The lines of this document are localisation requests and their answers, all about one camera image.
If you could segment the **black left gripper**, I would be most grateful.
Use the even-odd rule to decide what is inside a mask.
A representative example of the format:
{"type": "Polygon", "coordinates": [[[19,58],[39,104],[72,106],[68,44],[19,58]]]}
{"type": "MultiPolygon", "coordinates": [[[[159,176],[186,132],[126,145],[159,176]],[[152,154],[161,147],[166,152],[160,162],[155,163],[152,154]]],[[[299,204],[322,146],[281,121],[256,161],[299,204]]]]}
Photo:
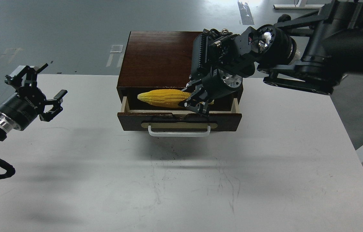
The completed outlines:
{"type": "Polygon", "coordinates": [[[61,90],[54,98],[47,100],[37,87],[37,77],[49,65],[42,67],[20,65],[10,75],[5,75],[5,84],[12,86],[15,93],[0,105],[0,114],[16,123],[15,130],[23,131],[39,115],[41,121],[50,122],[63,107],[63,97],[68,93],[61,90]],[[44,112],[45,106],[52,106],[44,112]]]}

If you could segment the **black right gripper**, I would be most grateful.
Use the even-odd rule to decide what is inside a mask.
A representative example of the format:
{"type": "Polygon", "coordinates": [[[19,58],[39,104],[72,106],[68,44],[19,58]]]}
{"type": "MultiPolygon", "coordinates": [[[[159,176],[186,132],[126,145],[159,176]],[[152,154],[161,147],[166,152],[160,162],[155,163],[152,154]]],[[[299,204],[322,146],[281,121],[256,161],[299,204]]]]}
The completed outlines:
{"type": "Polygon", "coordinates": [[[203,116],[209,115],[209,105],[214,104],[214,100],[222,98],[238,91],[242,87],[242,77],[231,75],[220,69],[212,72],[198,71],[198,79],[191,80],[186,84],[186,88],[181,91],[182,97],[178,105],[191,112],[203,116]]]}

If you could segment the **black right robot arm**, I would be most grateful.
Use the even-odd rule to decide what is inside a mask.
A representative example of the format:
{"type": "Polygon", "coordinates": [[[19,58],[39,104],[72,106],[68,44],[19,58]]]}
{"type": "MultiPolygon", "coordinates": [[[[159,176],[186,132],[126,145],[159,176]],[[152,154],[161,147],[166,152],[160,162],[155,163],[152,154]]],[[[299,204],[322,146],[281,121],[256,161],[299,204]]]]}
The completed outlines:
{"type": "Polygon", "coordinates": [[[212,101],[239,91],[255,71],[271,86],[331,95],[345,75],[363,74],[363,2],[333,0],[241,34],[203,30],[193,43],[185,87],[194,91],[179,106],[208,116],[212,101]]]}

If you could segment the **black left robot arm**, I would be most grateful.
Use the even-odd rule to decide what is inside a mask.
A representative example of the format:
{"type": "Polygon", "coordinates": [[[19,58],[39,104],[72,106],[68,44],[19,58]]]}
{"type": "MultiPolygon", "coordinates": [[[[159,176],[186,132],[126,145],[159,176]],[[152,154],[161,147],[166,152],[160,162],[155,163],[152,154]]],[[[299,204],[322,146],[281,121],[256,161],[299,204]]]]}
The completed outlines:
{"type": "MultiPolygon", "coordinates": [[[[67,90],[61,90],[52,99],[47,99],[37,86],[37,77],[48,64],[42,67],[20,65],[5,76],[5,84],[15,89],[8,99],[0,104],[0,141],[6,139],[11,130],[23,131],[37,117],[41,121],[53,120],[63,108],[63,97],[67,90]]],[[[0,159],[0,179],[10,178],[15,168],[0,159]]]]}

